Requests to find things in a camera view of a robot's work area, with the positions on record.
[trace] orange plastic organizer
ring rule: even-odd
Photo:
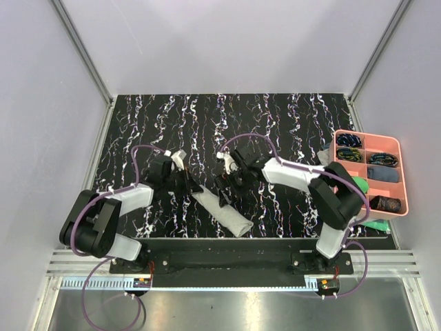
[[[362,141],[362,147],[358,148],[363,156],[362,163],[343,161],[337,159],[337,150],[343,148],[344,146],[338,146],[336,142],[336,137],[342,133],[355,134],[360,137]],[[355,131],[337,130],[334,139],[329,147],[329,152],[331,153],[331,158],[343,164],[347,172],[351,176],[359,176],[367,180],[369,184],[369,190],[367,191],[366,198],[368,201],[373,199],[377,195],[382,195],[384,197],[396,198],[401,200],[401,210],[397,213],[395,212],[383,212],[381,210],[371,209],[369,214],[369,219],[394,219],[396,217],[404,216],[409,212],[407,204],[407,193],[406,184],[404,182],[404,172],[402,169],[402,157],[400,143],[397,139],[386,136],[378,136],[376,134],[367,134]],[[367,160],[374,153],[385,152],[393,154],[398,158],[398,166],[394,168],[398,171],[400,179],[398,183],[387,183],[385,181],[374,181],[367,178],[367,167],[381,167],[382,165],[370,165],[367,164]],[[359,216],[366,215],[366,208],[363,207]]]

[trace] white wall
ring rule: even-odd
[[[356,99],[366,132],[402,144],[410,213],[395,225],[411,248],[441,325],[441,1],[414,1]]]
[[[0,5],[0,330],[26,330],[105,104],[47,0]]]
[[[63,0],[112,94],[345,92],[399,0]]]

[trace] white backdrop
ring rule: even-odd
[[[399,0],[63,0],[112,94],[350,93]]]
[[[394,221],[412,249],[431,308],[441,326],[441,1],[414,1],[356,107],[367,132],[401,142],[409,214]]]
[[[2,1],[0,17],[0,330],[22,331],[105,104],[48,0]]]

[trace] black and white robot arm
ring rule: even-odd
[[[225,171],[216,177],[220,204],[230,204],[249,191],[256,181],[281,184],[311,195],[323,220],[322,232],[316,250],[327,260],[332,260],[342,249],[347,227],[363,205],[359,194],[347,186],[313,171],[330,172],[356,186],[349,173],[339,163],[327,167],[302,165],[281,160],[283,164],[297,165],[295,168],[282,165],[271,155],[262,156],[250,148],[238,148],[231,153],[218,153],[225,162]]]
[[[133,210],[148,207],[159,194],[173,192],[186,195],[201,192],[201,187],[185,169],[185,155],[182,150],[174,154],[166,151],[149,164],[143,175],[144,180],[136,187],[128,187],[124,192],[103,197],[96,202],[79,221],[74,239],[76,248],[98,258],[110,256],[147,265],[148,256],[142,252],[141,243],[116,233],[119,219]],[[104,192],[84,190],[80,193],[60,231],[61,243],[70,245],[75,221],[86,205],[100,194]]]

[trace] folded black garment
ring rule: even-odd
[[[398,165],[398,159],[395,155],[389,153],[375,153],[369,157],[367,163],[395,168]]]
[[[367,178],[373,179],[374,181],[397,183],[400,180],[400,175],[396,169],[375,165],[367,167]]]
[[[337,158],[339,160],[358,163],[362,162],[363,160],[363,156],[356,148],[340,148],[339,150],[337,150]]]
[[[369,205],[372,209],[382,210],[383,212],[399,212],[401,209],[401,201],[399,199],[383,197],[377,195],[370,200]]]
[[[361,148],[361,139],[359,136],[350,133],[342,133],[337,137],[337,145],[346,147]]]

